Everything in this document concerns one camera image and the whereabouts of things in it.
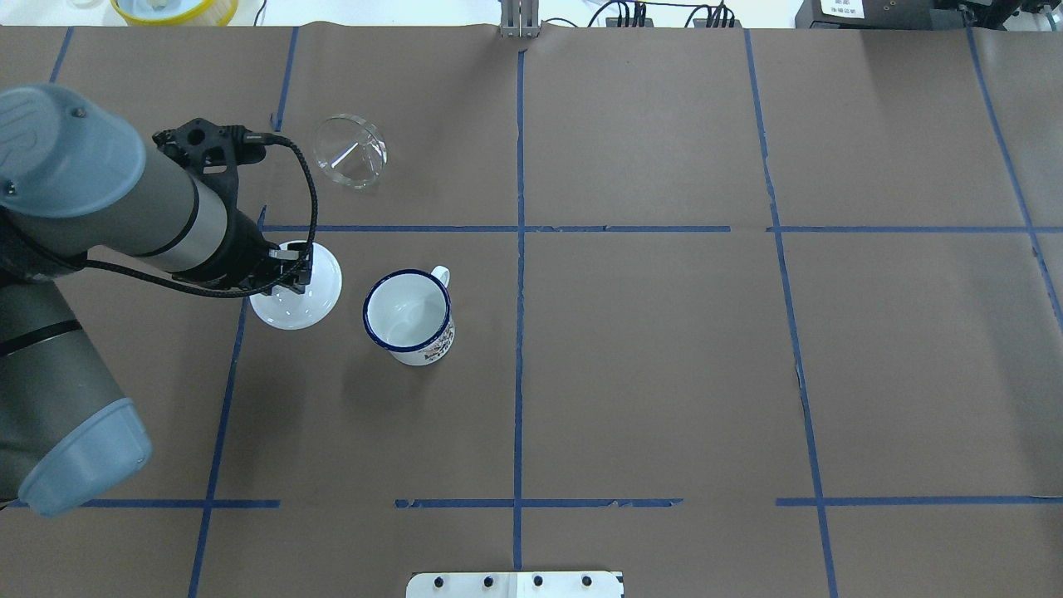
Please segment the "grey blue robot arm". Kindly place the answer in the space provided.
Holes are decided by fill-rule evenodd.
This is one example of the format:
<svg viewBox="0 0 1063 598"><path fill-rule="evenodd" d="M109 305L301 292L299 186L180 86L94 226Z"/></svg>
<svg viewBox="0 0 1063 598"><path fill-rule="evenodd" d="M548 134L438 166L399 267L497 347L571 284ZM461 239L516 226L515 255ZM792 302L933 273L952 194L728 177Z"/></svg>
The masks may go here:
<svg viewBox="0 0 1063 598"><path fill-rule="evenodd" d="M102 270L196 297L311 284L319 200L287 137L196 118L140 133L70 88L1 95L2 505L43 517L144 469L153 446L134 401L57 287ZM237 205L243 165L288 148L309 190L307 238L267 241Z"/></svg>

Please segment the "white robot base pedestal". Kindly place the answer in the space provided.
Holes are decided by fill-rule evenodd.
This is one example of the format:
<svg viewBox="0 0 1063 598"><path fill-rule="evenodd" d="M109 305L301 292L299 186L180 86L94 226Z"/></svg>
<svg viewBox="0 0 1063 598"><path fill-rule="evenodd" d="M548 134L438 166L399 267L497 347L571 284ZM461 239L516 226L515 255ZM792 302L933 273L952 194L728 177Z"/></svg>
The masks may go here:
<svg viewBox="0 0 1063 598"><path fill-rule="evenodd" d="M624 597L623 574L613 571L422 573L406 597Z"/></svg>

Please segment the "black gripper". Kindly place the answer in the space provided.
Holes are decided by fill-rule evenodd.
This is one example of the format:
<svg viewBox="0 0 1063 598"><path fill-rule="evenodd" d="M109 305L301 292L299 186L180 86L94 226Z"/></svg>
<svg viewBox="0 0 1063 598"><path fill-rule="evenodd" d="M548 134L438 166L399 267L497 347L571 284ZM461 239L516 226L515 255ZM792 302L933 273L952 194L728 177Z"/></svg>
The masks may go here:
<svg viewBox="0 0 1063 598"><path fill-rule="evenodd" d="M254 220L231 213L223 242L203 266L203 287L215 291L251 291L270 294L274 287L304 294L313 281L314 246L296 241L289 247L269 242Z"/></svg>

